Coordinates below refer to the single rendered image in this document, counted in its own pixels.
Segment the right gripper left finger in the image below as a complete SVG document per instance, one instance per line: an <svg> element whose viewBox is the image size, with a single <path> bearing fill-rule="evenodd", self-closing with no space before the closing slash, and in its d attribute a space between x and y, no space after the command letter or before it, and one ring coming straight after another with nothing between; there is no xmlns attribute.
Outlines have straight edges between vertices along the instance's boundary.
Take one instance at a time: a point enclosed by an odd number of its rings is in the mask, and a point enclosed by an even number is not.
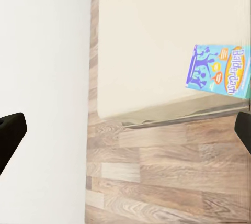
<svg viewBox="0 0 251 224"><path fill-rule="evenodd" d="M27 132L22 112L0 118L0 175Z"/></svg>

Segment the board game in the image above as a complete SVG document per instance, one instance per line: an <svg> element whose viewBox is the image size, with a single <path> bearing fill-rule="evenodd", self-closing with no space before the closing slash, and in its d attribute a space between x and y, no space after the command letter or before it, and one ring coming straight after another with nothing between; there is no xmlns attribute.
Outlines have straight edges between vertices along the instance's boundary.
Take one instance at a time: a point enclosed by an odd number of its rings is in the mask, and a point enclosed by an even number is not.
<svg viewBox="0 0 251 224"><path fill-rule="evenodd" d="M251 46L196 44L186 88L251 100Z"/></svg>

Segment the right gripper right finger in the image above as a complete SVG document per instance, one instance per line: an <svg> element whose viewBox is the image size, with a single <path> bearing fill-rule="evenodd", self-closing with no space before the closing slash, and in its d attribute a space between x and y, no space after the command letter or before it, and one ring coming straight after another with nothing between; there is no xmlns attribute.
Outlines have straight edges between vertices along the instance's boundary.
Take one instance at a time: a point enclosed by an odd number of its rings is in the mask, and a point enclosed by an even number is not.
<svg viewBox="0 0 251 224"><path fill-rule="evenodd" d="M240 112L235 122L234 130L251 154L251 114Z"/></svg>

